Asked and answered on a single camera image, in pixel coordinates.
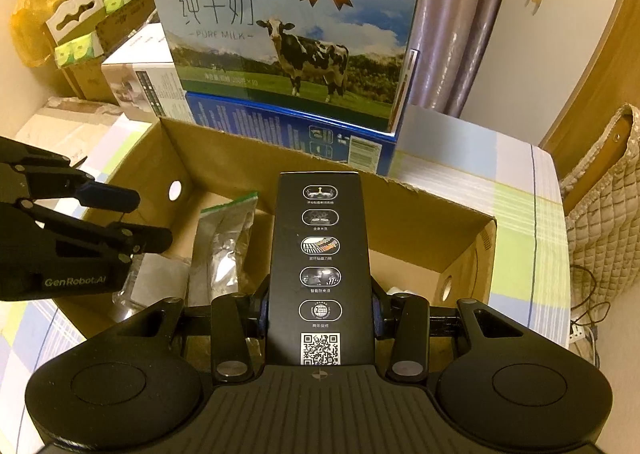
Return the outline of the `cardboard box with green tissues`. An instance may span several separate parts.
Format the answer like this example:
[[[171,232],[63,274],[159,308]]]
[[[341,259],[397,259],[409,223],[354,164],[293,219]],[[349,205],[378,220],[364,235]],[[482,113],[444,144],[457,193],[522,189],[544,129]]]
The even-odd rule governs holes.
[[[149,22],[154,0],[67,0],[46,21],[56,67],[82,99],[115,102],[102,64]]]

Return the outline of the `white appliance box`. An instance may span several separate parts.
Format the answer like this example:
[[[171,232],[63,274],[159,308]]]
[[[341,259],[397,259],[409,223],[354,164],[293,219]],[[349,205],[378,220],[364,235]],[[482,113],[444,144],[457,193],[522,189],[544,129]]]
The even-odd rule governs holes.
[[[122,107],[194,123],[161,24],[147,24],[102,62],[103,76]]]

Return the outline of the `white power strip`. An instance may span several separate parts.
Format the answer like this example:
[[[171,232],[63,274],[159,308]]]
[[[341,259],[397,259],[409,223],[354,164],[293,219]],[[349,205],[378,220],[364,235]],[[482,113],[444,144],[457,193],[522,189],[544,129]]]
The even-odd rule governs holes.
[[[577,344],[577,342],[585,340],[594,346],[597,343],[598,332],[597,327],[593,325],[572,323],[570,324],[570,333],[568,334],[568,343]]]

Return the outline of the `dark blue flat box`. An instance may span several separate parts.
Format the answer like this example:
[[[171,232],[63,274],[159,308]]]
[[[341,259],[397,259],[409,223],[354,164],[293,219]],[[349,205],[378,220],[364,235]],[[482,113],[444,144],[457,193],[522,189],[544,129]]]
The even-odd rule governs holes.
[[[378,175],[390,171],[397,145],[394,133],[234,98],[189,92],[186,102],[202,127],[303,151]]]

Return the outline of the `silver foil pouch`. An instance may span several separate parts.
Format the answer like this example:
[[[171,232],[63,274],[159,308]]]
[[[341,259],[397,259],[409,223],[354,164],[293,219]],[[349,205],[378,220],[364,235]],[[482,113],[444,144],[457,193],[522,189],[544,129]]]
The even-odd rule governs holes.
[[[251,293],[244,262],[250,245],[258,194],[203,209],[189,271],[186,304],[201,307],[232,293]]]

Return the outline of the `yellow plastic bag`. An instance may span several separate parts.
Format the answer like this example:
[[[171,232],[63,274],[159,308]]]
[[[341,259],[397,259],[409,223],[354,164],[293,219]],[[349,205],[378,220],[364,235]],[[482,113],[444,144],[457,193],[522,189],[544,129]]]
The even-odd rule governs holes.
[[[64,1],[17,0],[10,17],[10,35],[17,56],[26,67],[41,67],[50,58],[46,21]]]

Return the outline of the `blue milk carton box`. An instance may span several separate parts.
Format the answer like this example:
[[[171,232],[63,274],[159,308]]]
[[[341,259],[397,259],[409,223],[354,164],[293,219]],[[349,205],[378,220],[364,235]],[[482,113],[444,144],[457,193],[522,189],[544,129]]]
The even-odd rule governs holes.
[[[155,0],[183,88],[397,128],[418,0]]]

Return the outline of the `checkered tablecloth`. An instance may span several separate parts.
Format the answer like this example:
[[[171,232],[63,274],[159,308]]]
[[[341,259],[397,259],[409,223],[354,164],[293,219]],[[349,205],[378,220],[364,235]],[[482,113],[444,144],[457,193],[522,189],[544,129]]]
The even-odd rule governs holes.
[[[564,344],[568,328],[568,259],[564,215],[551,157],[541,149],[472,123],[424,112],[409,122],[386,177],[488,215],[497,223],[491,307]],[[130,151],[145,134],[117,121],[117,144],[103,140],[93,157]],[[41,364],[120,321],[108,293],[6,302],[1,307],[1,448],[32,453],[40,437],[24,405],[27,379]]]

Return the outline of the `large brown cardboard box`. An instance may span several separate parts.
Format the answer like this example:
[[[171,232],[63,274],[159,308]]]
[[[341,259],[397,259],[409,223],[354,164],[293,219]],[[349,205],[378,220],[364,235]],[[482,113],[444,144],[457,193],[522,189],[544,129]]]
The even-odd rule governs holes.
[[[247,291],[270,270],[273,214],[283,172],[340,171],[342,165],[278,146],[177,120],[155,123],[119,151],[101,182],[131,188],[138,209],[122,221],[168,227],[173,258],[190,258],[204,208],[248,193],[258,195],[257,217],[244,261]],[[451,307],[462,298],[489,299],[496,221],[439,195],[386,177],[360,175],[373,277]]]

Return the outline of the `black product box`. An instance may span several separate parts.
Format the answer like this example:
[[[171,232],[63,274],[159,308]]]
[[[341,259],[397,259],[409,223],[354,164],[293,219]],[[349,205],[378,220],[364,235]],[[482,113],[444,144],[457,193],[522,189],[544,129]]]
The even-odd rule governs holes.
[[[374,361],[367,226],[355,172],[280,176],[266,359],[302,366]]]

